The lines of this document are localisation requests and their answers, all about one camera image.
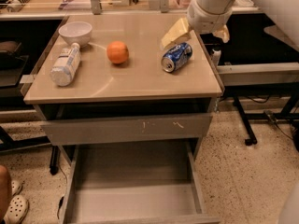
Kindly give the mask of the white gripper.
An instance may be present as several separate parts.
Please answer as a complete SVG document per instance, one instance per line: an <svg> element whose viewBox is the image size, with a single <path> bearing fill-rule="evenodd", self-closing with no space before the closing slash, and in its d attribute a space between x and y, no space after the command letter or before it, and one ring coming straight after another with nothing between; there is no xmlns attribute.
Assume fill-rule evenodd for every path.
<svg viewBox="0 0 299 224"><path fill-rule="evenodd" d="M198 34L213 33L223 43L227 43L230 40L230 34L226 23L232 12L229 8L224 13L213 14L203 10L197 0L191 0L187 9L187 19L180 18L173 24L161 39L161 49L169 49L176 44L188 41L191 38L191 29Z"/></svg>

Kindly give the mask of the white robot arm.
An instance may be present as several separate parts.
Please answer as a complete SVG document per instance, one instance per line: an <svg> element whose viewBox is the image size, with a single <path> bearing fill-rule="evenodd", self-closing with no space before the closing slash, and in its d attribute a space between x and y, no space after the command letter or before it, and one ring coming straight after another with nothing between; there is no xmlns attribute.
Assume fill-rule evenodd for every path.
<svg viewBox="0 0 299 224"><path fill-rule="evenodd" d="M235 0L192 0L187 17L197 30L228 12ZM298 0L252 0L293 42L298 41ZM219 115L195 161L206 210L220 224L296 224L298 183L283 174L280 155L254 156L251 148L235 148L235 116Z"/></svg>

